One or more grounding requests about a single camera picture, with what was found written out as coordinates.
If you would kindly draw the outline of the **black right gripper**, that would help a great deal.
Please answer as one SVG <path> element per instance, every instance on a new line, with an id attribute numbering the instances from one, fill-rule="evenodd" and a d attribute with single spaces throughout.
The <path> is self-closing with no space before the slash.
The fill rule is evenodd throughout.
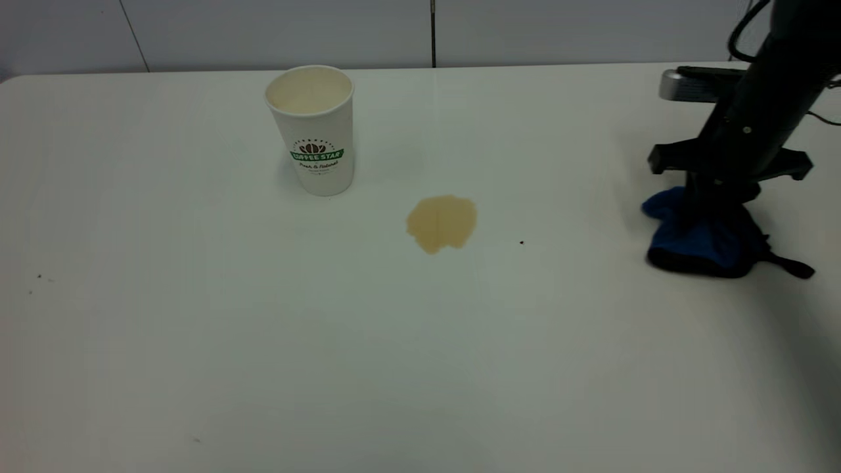
<path id="1" fill-rule="evenodd" d="M 675 102 L 713 104 L 696 138 L 658 144 L 648 156 L 653 174 L 684 171 L 688 177 L 756 185 L 788 176 L 801 181 L 813 168 L 807 153 L 786 142 L 816 100 L 816 78 L 807 72 L 664 72 L 660 96 Z M 722 214 L 748 214 L 760 187 L 721 188 Z M 683 229 L 717 217 L 715 187 L 685 187 Z"/>

